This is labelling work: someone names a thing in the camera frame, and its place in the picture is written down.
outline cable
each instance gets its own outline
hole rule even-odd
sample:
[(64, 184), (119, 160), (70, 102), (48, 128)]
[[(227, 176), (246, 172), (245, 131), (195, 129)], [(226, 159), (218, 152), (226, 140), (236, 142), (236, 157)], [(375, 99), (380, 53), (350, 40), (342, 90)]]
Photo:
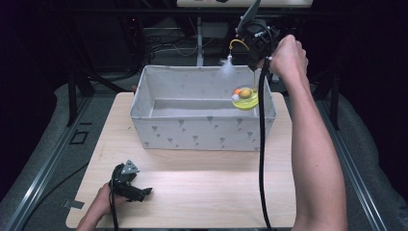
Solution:
[(264, 215), (265, 223), (268, 230), (272, 230), (268, 217), (267, 203), (265, 200), (265, 188), (264, 188), (264, 163), (265, 163), (265, 109), (264, 109), (264, 82), (269, 67), (269, 59), (265, 58), (264, 66), (259, 76), (259, 89), (258, 89), (258, 101), (259, 101), (259, 125), (261, 135), (261, 148), (259, 157), (259, 191), (261, 195), (262, 211)]
[(50, 192), (48, 192), (37, 204), (36, 207), (34, 207), (33, 211), (30, 213), (30, 215), (27, 217), (27, 219), (24, 221), (23, 226), (21, 227), (21, 230), (24, 230), (25, 227), (27, 226), (28, 221), (30, 220), (30, 218), (33, 216), (34, 212), (38, 209), (38, 207), (42, 204), (42, 202), (44, 202), (44, 200), (51, 194), (54, 192), (54, 190), (56, 190), (60, 185), (62, 185), (66, 180), (68, 180), (69, 178), (71, 178), (73, 175), (75, 175), (76, 173), (78, 173), (80, 170), (82, 170), (83, 168), (85, 168), (87, 165), (89, 164), (89, 162), (86, 162), (83, 166), (79, 167), (77, 170), (75, 170), (74, 172), (72, 172), (71, 174), (69, 174), (67, 177), (65, 177), (64, 180), (62, 180), (59, 184), (57, 184), (54, 188), (52, 188), (50, 190)]
[(119, 230), (119, 225), (117, 223), (116, 206), (115, 206), (115, 186), (114, 186), (114, 174), (111, 178), (111, 193), (109, 194), (109, 203), (111, 205), (112, 218), (114, 220), (115, 231)]

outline white storage box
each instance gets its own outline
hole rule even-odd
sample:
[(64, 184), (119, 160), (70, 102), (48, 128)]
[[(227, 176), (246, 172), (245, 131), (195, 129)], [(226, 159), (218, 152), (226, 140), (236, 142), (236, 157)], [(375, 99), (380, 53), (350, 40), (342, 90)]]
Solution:
[[(143, 147), (258, 151), (259, 106), (242, 111), (231, 101), (235, 88), (253, 86), (253, 72), (235, 69), (227, 79), (220, 66), (146, 66), (130, 112)], [(276, 117), (268, 81), (264, 98), (268, 135)]]

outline aluminum rail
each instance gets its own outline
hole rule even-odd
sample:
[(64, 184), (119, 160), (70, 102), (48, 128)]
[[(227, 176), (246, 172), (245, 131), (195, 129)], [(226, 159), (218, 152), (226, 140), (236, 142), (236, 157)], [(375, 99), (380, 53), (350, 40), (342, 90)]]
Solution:
[(57, 164), (59, 163), (61, 157), (63, 156), (63, 149), (69, 138), (75, 133), (75, 127), (79, 123), (79, 118), (83, 115), (86, 108), (89, 106), (92, 99), (84, 97), (78, 109), (78, 117), (75, 122), (70, 126), (65, 128), (53, 154), (48, 158), (48, 160), (42, 165), (36, 178), (34, 179), (29, 190), (24, 195), (21, 203), (15, 210), (12, 218), (6, 226), (6, 231), (9, 230), (21, 230), (24, 222), (28, 216), (33, 212), (39, 198), (41, 197), (45, 187), (48, 184), (52, 174), (54, 173)]
[(330, 109), (329, 106), (327, 105), (328, 103), (325, 101), (318, 100), (316, 104), (320, 110), (321, 117), (323, 118), (324, 123), (326, 124), (327, 130), (329, 131), (333, 139), (333, 143), (335, 143), (336, 150), (338, 152), (339, 159), (342, 162), (344, 171), (348, 175), (351, 184), (354, 188), (354, 191), (356, 192), (361, 202), (361, 205), (363, 207), (364, 212), (366, 213), (367, 219), (369, 220), (372, 230), (378, 231), (388, 230), (382, 217), (378, 213), (375, 203), (371, 198), (371, 194), (367, 189), (366, 184), (364, 183), (357, 166), (354, 164), (350, 152), (348, 151), (348, 148), (343, 140), (341, 132), (336, 130), (330, 121), (329, 117)]
[[(246, 9), (114, 9), (114, 10), (98, 10), (98, 9), (48, 9), (48, 11), (61, 14), (106, 14), (106, 15), (129, 15), (129, 16), (242, 16)], [(335, 12), (335, 11), (314, 11), (314, 10), (258, 10), (257, 17), (259, 18), (277, 18), (277, 17), (298, 17), (310, 19), (325, 19), (339, 20), (349, 19), (353, 16), (351, 12)]]

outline human arm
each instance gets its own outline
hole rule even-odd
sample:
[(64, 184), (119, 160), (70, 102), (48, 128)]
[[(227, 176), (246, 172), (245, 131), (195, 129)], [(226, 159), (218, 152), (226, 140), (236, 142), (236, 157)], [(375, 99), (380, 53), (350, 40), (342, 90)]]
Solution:
[(272, 57), (269, 70), (285, 83), (293, 111), (293, 230), (346, 230), (343, 173), (310, 91), (306, 52), (299, 41), (287, 36)]
[[(76, 229), (77, 231), (94, 230), (99, 220), (111, 211), (111, 204), (109, 202), (110, 193), (111, 188), (108, 186), (108, 183), (99, 189), (98, 194), (90, 204), (87, 213), (81, 218)], [(126, 197), (116, 195), (115, 206), (123, 204), (126, 200), (128, 200)]]

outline wooden table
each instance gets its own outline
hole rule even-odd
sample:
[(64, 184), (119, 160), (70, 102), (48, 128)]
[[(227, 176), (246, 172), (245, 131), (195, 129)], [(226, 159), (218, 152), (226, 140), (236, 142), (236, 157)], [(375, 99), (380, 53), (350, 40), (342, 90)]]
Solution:
[[(66, 225), (74, 228), (115, 166), (131, 160), (140, 169), (133, 186), (153, 188), (142, 203), (117, 208), (120, 228), (266, 227), (258, 185), (258, 152), (143, 149), (129, 116), (133, 93), (117, 95), (95, 147)], [(295, 217), (291, 165), (292, 122), (283, 96), (266, 145), (265, 189), (273, 227), (292, 227)], [(105, 216), (98, 227), (113, 227)]]

